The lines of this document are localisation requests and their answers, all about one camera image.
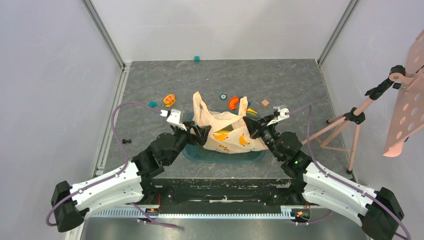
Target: teal small toy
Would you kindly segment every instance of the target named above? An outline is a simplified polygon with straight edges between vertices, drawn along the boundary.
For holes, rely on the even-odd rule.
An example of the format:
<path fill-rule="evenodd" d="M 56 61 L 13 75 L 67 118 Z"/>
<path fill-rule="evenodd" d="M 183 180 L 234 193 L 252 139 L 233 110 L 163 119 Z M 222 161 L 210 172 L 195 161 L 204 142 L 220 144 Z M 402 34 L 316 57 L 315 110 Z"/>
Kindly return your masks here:
<path fill-rule="evenodd" d="M 158 104 L 155 102 L 155 101 L 151 101 L 151 102 L 149 102 L 148 103 L 148 106 L 150 107 L 150 108 L 154 108 L 154 107 L 156 107 Z"/>

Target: wooden block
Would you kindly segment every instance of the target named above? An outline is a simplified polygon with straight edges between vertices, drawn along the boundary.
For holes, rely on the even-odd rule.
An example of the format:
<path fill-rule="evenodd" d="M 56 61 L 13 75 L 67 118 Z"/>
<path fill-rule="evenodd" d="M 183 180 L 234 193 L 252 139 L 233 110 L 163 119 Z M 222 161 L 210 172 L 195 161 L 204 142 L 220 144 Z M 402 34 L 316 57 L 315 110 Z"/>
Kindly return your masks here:
<path fill-rule="evenodd" d="M 262 108 L 267 108 L 270 105 L 270 102 L 264 99 L 263 101 L 260 102 L 260 105 L 262 106 Z"/>

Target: white wall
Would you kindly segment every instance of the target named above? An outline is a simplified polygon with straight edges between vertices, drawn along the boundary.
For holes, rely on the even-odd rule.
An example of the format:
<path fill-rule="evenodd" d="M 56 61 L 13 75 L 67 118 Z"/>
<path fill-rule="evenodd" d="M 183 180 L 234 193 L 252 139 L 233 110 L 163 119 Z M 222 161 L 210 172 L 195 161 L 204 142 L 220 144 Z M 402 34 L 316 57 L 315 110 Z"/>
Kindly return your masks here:
<path fill-rule="evenodd" d="M 92 0 L 126 62 L 317 59 L 349 0 Z"/>
<path fill-rule="evenodd" d="M 53 190 L 91 177 L 120 70 L 79 0 L 0 16 L 0 239 L 63 239 L 45 224 Z"/>
<path fill-rule="evenodd" d="M 337 114 L 357 107 L 367 90 L 388 77 L 391 67 L 405 64 L 409 47 L 424 28 L 423 9 L 422 0 L 359 2 L 323 64 Z M 399 157 L 383 156 L 397 94 L 390 88 L 365 112 L 354 170 L 360 182 L 395 193 L 406 215 L 403 222 L 414 239 L 422 239 L 424 131 L 409 138 Z M 353 127 L 343 133 L 346 144 L 353 134 Z"/>

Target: orange-red curved toy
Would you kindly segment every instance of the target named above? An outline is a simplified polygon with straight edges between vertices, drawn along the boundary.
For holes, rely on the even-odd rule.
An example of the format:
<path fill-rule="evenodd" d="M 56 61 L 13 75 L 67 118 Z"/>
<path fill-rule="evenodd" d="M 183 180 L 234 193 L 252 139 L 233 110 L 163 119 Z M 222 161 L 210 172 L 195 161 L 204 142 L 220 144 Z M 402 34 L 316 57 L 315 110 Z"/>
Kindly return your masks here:
<path fill-rule="evenodd" d="M 169 94 L 168 96 L 166 96 L 163 99 L 163 103 L 167 107 L 171 107 L 176 101 L 177 101 L 177 99 L 175 98 L 175 95 L 174 94 Z"/>
<path fill-rule="evenodd" d="M 237 106 L 236 104 L 240 102 L 240 99 L 237 96 L 234 96 L 233 98 L 231 98 L 228 102 L 228 107 L 230 110 L 236 110 Z"/>

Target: blue plastic container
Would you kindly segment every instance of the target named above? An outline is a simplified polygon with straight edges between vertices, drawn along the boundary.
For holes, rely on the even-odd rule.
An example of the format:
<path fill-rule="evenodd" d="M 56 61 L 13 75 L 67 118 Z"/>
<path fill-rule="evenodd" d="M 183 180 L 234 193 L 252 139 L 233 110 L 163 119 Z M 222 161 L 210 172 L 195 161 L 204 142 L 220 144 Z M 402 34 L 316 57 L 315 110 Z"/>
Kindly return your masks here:
<path fill-rule="evenodd" d="M 187 117 L 185 117 L 184 121 L 192 121 L 194 115 L 194 112 L 189 113 Z M 258 117 L 257 115 L 254 116 L 252 115 L 252 113 L 249 112 L 247 112 L 247 115 L 249 117 Z M 194 162 L 247 164 L 256 163 L 260 161 L 264 157 L 265 151 L 249 151 L 244 153 L 227 154 L 218 151 L 207 150 L 200 145 L 193 146 L 187 144 L 182 150 L 182 154 L 184 154 L 186 158 Z"/>

